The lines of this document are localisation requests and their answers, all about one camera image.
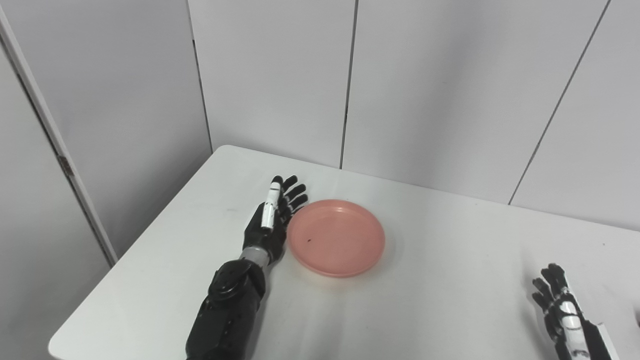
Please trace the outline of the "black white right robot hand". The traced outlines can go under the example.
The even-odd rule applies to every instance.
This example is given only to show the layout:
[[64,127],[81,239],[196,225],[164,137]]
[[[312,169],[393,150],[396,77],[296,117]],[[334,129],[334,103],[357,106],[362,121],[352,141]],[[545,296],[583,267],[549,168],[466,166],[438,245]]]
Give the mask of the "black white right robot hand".
[[560,360],[618,360],[620,356],[603,323],[585,318],[565,270],[549,263],[534,278],[532,300],[542,311],[546,332]]

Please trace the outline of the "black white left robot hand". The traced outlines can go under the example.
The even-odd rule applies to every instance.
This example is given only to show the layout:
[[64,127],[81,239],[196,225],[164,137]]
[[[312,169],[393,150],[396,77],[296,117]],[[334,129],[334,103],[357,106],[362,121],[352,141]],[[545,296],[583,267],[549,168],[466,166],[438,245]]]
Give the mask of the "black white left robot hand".
[[296,175],[273,178],[265,201],[258,205],[245,228],[242,259],[261,268],[281,259],[291,219],[309,203],[306,190]]

